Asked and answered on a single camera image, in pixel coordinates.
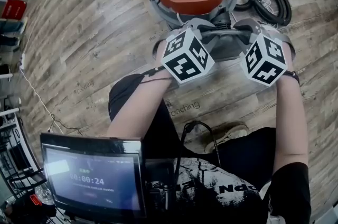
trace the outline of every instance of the wooden floor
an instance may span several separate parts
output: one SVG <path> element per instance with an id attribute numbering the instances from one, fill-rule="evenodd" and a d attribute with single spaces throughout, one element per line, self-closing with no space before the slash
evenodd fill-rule
<path id="1" fill-rule="evenodd" d="M 125 75 L 151 67 L 152 46 L 166 30 L 164 22 L 148 0 L 26 1 L 28 79 L 66 126 L 81 128 L 84 135 L 105 135 L 110 88 Z M 307 114 L 316 218 L 338 199 L 338 0 L 290 3 L 292 22 L 280 31 L 297 51 L 294 66 Z M 39 133 L 46 132 L 51 118 L 20 74 L 12 86 L 21 95 L 28 138 L 41 159 Z M 275 125 L 275 87 L 247 80 L 238 61 L 218 63 L 207 77 L 169 91 L 165 100 L 178 132 L 193 119 L 213 128 L 235 120 L 251 130 Z M 200 151 L 202 137 L 192 135 L 187 145 Z"/>

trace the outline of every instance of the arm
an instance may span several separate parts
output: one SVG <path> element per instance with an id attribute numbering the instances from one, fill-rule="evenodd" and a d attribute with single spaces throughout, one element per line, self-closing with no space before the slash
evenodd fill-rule
<path id="1" fill-rule="evenodd" d="M 163 41 L 158 47 L 155 67 L 161 65 L 160 54 L 163 53 L 165 46 L 166 42 Z M 171 77 L 167 70 L 162 70 L 151 77 L 145 77 L 142 81 Z M 171 80 L 156 80 L 140 84 L 110 123 L 107 136 L 144 137 L 170 83 Z"/>
<path id="2" fill-rule="evenodd" d="M 293 71 L 290 47 L 286 43 L 283 50 L 288 70 Z M 289 224 L 309 224 L 310 221 L 307 144 L 301 90 L 297 80 L 282 76 L 277 81 L 274 174 L 264 200 L 272 216 L 283 217 Z"/>
<path id="3" fill-rule="evenodd" d="M 293 71 L 291 51 L 283 43 L 288 70 Z M 282 76 L 277 81 L 276 153 L 274 173 L 281 167 L 302 162 L 308 165 L 307 125 L 297 80 Z"/>

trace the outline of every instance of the metal rack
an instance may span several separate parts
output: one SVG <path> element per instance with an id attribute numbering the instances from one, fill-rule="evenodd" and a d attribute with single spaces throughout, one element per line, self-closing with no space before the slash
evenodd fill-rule
<path id="1" fill-rule="evenodd" d="M 36 182 L 30 175 L 41 171 L 23 134 L 22 121 L 16 112 L 17 108 L 0 112 L 3 119 L 3 125 L 0 126 L 0 176 L 13 195 L 14 201 L 34 189 Z M 69 222 L 64 218 L 63 212 L 56 209 L 57 215 L 48 218 L 46 223 Z"/>

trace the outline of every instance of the screen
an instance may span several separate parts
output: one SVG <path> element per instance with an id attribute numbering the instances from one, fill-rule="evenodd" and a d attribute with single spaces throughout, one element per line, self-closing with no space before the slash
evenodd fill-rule
<path id="1" fill-rule="evenodd" d="M 55 194 L 93 206 L 140 210 L 133 157 L 46 149 L 46 172 Z"/>

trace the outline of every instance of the white cable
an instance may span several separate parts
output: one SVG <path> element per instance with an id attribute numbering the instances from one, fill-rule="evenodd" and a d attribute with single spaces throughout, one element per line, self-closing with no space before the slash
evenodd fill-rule
<path id="1" fill-rule="evenodd" d="M 32 86 L 32 84 L 30 83 L 30 81 L 28 80 L 28 78 L 26 77 L 26 75 L 24 74 L 24 72 L 21 70 L 21 68 L 19 68 L 20 72 L 22 73 L 23 77 L 25 78 L 25 80 L 27 80 L 27 82 L 29 83 L 29 85 L 31 86 L 31 88 L 33 89 L 34 93 L 37 95 L 37 97 L 39 98 L 39 101 L 42 103 L 43 107 L 45 108 L 45 110 L 48 112 L 48 114 L 51 116 L 53 123 L 56 124 L 56 126 L 58 127 L 58 129 L 61 131 L 62 134 L 64 134 L 64 132 L 62 131 L 62 129 L 59 127 L 59 125 L 56 123 L 56 121 L 53 119 L 52 114 L 49 112 L 49 110 L 47 109 L 46 105 L 43 103 L 40 95 L 36 92 L 36 90 L 34 89 L 34 87 Z"/>
<path id="2" fill-rule="evenodd" d="M 264 8 L 266 10 L 268 10 L 270 13 L 274 14 L 274 9 L 271 7 L 271 0 L 260 0 L 260 2 L 262 3 L 262 5 L 264 6 Z M 270 24 L 268 22 L 262 21 L 264 24 L 269 25 L 269 26 L 273 26 L 274 28 L 278 28 L 278 24 Z"/>
<path id="3" fill-rule="evenodd" d="M 183 21 L 181 20 L 180 14 L 179 14 L 179 13 L 176 13 L 176 16 L 177 16 L 177 19 L 179 20 L 179 23 L 180 23 L 181 25 L 183 25 L 184 23 L 183 23 Z"/>

